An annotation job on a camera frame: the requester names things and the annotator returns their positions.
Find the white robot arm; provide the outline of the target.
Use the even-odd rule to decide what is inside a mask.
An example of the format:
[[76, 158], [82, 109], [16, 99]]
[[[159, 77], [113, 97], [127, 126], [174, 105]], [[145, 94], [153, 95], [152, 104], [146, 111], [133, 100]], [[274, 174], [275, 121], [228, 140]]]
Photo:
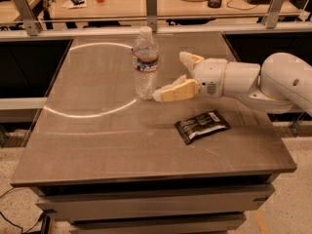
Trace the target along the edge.
[[234, 62], [179, 54], [190, 78], [182, 75], [153, 93], [159, 102], [179, 101], [202, 94], [235, 98], [266, 113], [305, 112], [312, 116], [312, 66], [288, 53], [276, 53], [264, 63]]

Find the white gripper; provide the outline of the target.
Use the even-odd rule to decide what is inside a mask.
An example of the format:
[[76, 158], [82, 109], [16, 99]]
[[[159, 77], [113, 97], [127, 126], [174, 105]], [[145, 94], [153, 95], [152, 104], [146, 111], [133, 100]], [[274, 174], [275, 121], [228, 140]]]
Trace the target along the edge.
[[208, 58], [179, 53], [180, 62], [187, 68], [194, 79], [185, 75], [177, 78], [172, 84], [156, 90], [152, 97], [158, 102], [180, 101], [194, 98], [200, 90], [203, 96], [220, 98], [222, 96], [223, 77], [228, 61], [223, 58]]

